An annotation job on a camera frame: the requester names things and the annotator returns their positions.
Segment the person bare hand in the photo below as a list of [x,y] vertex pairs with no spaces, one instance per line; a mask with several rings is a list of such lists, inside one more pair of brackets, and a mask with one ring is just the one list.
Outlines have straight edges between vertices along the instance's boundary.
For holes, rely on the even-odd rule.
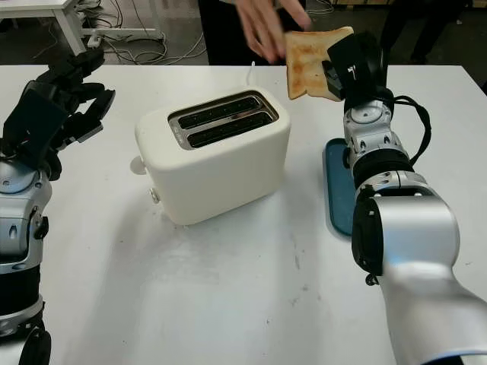
[[268,63],[285,57],[285,31],[272,1],[240,0],[237,14],[249,48]]

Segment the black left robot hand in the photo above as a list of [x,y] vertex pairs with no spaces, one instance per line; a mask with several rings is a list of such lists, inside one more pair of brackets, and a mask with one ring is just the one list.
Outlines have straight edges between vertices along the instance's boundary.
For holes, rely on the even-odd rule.
[[29,139],[28,160],[46,172],[50,181],[59,179],[62,165],[58,153],[71,143],[82,143],[103,130],[102,119],[116,92],[101,83],[87,83],[104,63],[104,52],[91,49],[49,66],[25,92],[40,97],[40,124]]

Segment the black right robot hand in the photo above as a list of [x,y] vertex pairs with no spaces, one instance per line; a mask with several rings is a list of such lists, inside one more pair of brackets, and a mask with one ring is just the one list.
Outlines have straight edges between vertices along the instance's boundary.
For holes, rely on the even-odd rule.
[[328,91],[345,102],[344,110],[378,100],[393,111],[387,88],[387,60],[372,33],[353,33],[327,50],[322,62]]

